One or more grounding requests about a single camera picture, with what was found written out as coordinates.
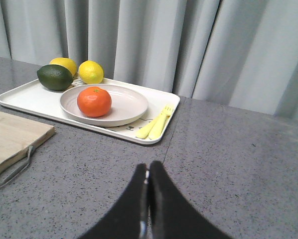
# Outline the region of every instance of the countertop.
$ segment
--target countertop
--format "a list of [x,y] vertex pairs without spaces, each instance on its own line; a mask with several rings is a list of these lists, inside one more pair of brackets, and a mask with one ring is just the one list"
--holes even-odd
[[[0,58],[0,94],[36,79],[39,68]],[[298,121],[180,98],[163,138],[148,146],[0,105],[56,128],[0,188],[0,239],[77,238],[115,203],[136,165],[153,160],[231,237],[298,239]]]

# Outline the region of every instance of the plate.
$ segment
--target plate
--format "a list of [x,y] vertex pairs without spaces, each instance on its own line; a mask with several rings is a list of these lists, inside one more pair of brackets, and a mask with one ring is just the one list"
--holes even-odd
[[[85,116],[77,106],[78,94],[91,86],[98,86],[110,94],[112,107],[101,117]],[[112,127],[128,124],[139,119],[148,108],[148,101],[142,94],[116,85],[89,84],[76,86],[65,91],[60,97],[60,106],[73,120],[95,126]]]

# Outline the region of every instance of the cutting board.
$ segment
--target cutting board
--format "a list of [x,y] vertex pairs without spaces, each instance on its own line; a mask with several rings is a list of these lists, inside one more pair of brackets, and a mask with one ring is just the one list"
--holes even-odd
[[54,126],[0,112],[0,174],[54,133]]

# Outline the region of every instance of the yellow utensil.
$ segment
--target yellow utensil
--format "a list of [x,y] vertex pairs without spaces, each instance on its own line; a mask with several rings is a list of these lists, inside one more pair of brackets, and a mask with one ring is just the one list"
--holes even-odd
[[149,132],[149,139],[157,139],[160,137],[162,130],[164,128],[164,123],[168,116],[170,116],[173,112],[173,106],[166,105],[162,110],[160,116],[157,119],[157,122],[152,127],[152,130]]
[[152,129],[152,127],[154,126],[154,124],[157,122],[159,116],[157,116],[156,118],[154,118],[150,123],[146,124],[144,127],[142,127],[141,129],[139,129],[136,133],[136,137],[137,138],[147,138],[150,130]]

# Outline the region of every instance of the lemon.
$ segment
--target lemon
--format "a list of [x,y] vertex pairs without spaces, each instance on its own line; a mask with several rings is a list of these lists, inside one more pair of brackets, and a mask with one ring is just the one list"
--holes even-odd
[[74,60],[65,57],[54,58],[49,62],[50,65],[60,65],[67,68],[71,75],[74,76],[77,72],[77,65]]
[[104,69],[97,62],[88,60],[79,66],[78,74],[86,84],[98,84],[103,81]]

